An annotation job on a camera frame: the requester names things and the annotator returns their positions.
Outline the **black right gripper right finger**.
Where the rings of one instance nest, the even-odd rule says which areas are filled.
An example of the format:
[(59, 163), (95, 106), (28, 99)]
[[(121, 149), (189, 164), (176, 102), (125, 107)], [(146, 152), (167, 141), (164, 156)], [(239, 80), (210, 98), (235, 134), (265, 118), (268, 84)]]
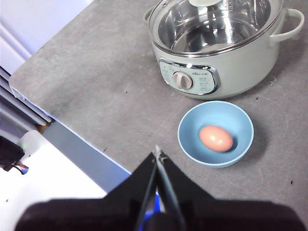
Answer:
[(166, 231), (304, 231), (296, 212), (267, 201), (221, 200), (192, 181), (155, 147), (158, 189), (164, 211), (155, 228)]

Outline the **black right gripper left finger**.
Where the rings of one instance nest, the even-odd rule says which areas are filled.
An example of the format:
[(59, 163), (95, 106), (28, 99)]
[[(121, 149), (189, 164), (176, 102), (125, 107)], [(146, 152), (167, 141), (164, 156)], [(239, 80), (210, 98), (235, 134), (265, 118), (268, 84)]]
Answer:
[(53, 199), (29, 206), (17, 231), (134, 231), (154, 196), (156, 159), (150, 153), (135, 171), (103, 198)]

